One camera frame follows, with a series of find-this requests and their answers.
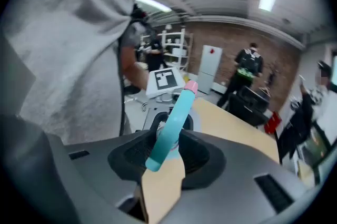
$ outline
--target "white refrigerator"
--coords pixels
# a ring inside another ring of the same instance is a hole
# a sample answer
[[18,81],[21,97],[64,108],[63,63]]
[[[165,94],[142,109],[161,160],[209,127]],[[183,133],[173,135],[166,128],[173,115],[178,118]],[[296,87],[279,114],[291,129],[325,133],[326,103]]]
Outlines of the white refrigerator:
[[222,49],[208,45],[203,46],[201,64],[198,73],[198,90],[209,94],[220,63]]

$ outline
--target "man in gray t-shirt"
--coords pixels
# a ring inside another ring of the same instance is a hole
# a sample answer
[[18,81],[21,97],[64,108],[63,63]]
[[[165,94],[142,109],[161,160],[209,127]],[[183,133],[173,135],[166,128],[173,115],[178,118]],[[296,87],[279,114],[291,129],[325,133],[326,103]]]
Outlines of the man in gray t-shirt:
[[[116,137],[124,124],[120,67],[145,89],[130,24],[134,0],[10,0],[2,34],[36,76],[20,115],[65,144]],[[118,46],[121,58],[118,58]]]

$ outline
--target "black backpack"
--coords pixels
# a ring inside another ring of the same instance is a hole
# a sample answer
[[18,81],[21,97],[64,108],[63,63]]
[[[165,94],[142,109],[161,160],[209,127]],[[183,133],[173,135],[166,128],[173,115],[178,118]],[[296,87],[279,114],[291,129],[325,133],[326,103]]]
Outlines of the black backpack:
[[251,49],[245,49],[245,55],[242,57],[239,63],[240,69],[246,69],[253,75],[256,75],[259,70],[260,55]]

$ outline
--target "rectangular vent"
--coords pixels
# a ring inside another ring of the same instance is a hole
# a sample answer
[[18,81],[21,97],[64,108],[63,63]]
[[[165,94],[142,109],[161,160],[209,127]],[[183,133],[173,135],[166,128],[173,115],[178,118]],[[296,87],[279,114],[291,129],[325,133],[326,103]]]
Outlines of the rectangular vent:
[[269,174],[255,177],[254,180],[277,213],[282,212],[293,203],[292,198]]
[[85,157],[86,155],[89,155],[89,152],[86,151],[86,150],[83,150],[83,151],[79,151],[79,152],[70,153],[69,157],[70,157],[71,160],[74,160],[74,159],[79,159],[79,158]]

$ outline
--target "brick wall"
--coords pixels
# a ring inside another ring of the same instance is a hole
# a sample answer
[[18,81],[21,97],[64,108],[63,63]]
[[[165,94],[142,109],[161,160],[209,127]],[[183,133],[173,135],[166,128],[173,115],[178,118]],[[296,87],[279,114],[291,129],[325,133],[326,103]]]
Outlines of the brick wall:
[[[179,31],[180,26],[172,25],[171,31]],[[193,46],[190,63],[187,71],[198,74],[203,45],[211,45],[223,49],[215,82],[227,84],[233,74],[237,53],[248,48],[251,42],[259,45],[259,53],[264,59],[264,70],[261,78],[254,80],[252,89],[264,86],[271,68],[275,65],[279,73],[271,88],[271,101],[269,109],[278,111],[286,100],[296,75],[300,60],[300,51],[273,36],[249,27],[230,25],[224,23],[193,22],[187,23],[186,31],[193,33]]]

